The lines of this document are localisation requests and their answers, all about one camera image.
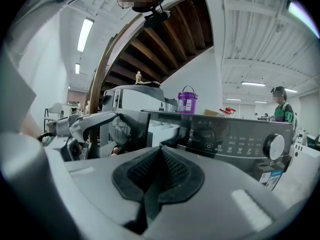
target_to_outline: wooden ceiling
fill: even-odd
[[[134,85],[138,71],[143,82],[162,83],[213,46],[206,0],[179,0],[164,6],[164,10],[171,11],[168,20],[153,28],[142,25],[115,62],[108,65],[100,89],[100,107],[104,91]]]

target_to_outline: purple bucket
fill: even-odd
[[[184,91],[188,86],[193,92]],[[195,90],[190,85],[187,85],[186,87],[178,94],[178,112],[181,114],[194,114],[198,95],[195,94]]]

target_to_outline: fluorescent light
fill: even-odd
[[[305,13],[305,11],[302,8],[291,2],[289,4],[288,11],[289,13],[292,13],[294,16],[296,16],[304,24],[306,24],[307,27],[311,29],[311,31],[316,35],[316,37],[319,38],[319,32],[317,30],[316,25],[313,23],[309,15]]]
[[[265,83],[260,82],[242,82],[241,84],[246,86],[266,86]]]
[[[94,24],[94,20],[90,18],[85,18],[84,22],[82,24],[80,36],[79,36],[79,42],[78,42],[78,51],[83,52],[86,46],[86,42],[91,30],[92,25]]]
[[[76,74],[79,74],[79,72],[80,72],[80,64],[79,64],[79,63],[76,63],[76,64],[75,64],[75,73],[76,73]]]
[[[284,88],[287,92],[290,92],[290,93],[297,93],[298,91],[297,90],[290,90],[290,89],[287,89],[287,88]]]

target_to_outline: washing machine control panel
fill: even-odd
[[[230,157],[276,160],[287,155],[293,137],[291,123],[183,115],[179,144]]]

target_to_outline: control knob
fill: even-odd
[[[285,139],[282,135],[272,134],[267,138],[264,154],[271,160],[277,160],[285,150]]]

